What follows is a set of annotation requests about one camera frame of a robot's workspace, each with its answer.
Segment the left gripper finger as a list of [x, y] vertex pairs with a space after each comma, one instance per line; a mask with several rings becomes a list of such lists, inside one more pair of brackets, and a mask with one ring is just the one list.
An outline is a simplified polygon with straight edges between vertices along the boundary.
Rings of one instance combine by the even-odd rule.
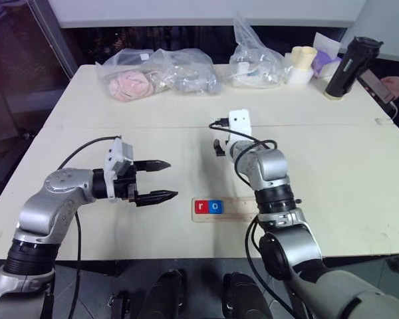
[[146, 172], [153, 172], [153, 171], [161, 171], [163, 169], [167, 169], [171, 167], [171, 164], [162, 161], [162, 160], [142, 160], [142, 161], [135, 161], [134, 162], [134, 169], [136, 172], [138, 171], [146, 171]]
[[168, 190], [151, 191], [148, 194], [137, 194], [135, 196], [135, 204], [137, 207], [157, 205], [165, 201], [171, 200], [177, 195], [178, 195], [177, 191], [168, 191]]

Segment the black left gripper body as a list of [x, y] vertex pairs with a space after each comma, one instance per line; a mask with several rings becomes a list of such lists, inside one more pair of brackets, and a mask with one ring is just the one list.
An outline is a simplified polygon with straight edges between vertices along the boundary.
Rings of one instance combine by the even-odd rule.
[[136, 168], [134, 165], [128, 167], [125, 173], [117, 175], [114, 180], [114, 193], [115, 197], [135, 202], [138, 196], [137, 181], [136, 181]]

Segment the person's bare hand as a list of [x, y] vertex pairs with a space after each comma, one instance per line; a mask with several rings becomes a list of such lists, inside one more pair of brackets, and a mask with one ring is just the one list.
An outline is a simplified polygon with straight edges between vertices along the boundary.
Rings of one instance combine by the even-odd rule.
[[399, 98], [399, 76], [387, 76], [380, 81], [393, 94], [394, 99]]

